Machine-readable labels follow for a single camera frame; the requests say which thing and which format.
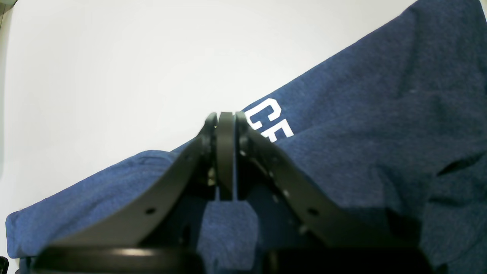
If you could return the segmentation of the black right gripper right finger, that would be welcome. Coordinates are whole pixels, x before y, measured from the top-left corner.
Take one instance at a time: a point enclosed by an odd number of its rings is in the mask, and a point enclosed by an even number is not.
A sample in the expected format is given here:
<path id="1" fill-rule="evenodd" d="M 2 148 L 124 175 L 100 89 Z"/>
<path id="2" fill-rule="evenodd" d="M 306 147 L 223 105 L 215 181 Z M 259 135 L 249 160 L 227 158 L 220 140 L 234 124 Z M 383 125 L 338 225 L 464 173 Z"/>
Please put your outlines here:
<path id="1" fill-rule="evenodd" d="M 341 210 L 244 113 L 231 122 L 236 193 L 259 220 L 257 273 L 433 273 L 418 247 Z"/>

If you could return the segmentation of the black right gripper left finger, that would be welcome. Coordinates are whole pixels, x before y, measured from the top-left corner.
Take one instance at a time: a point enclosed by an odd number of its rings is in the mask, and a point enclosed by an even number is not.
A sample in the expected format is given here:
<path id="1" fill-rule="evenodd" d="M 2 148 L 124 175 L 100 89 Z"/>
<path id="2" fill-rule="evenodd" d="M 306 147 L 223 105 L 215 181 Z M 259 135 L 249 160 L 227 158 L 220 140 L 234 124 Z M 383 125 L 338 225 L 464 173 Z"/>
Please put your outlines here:
<path id="1" fill-rule="evenodd" d="M 202 130 L 147 191 L 87 229 L 54 241 L 34 274 L 203 274 L 196 252 L 208 201 L 228 198 L 228 113 Z"/>

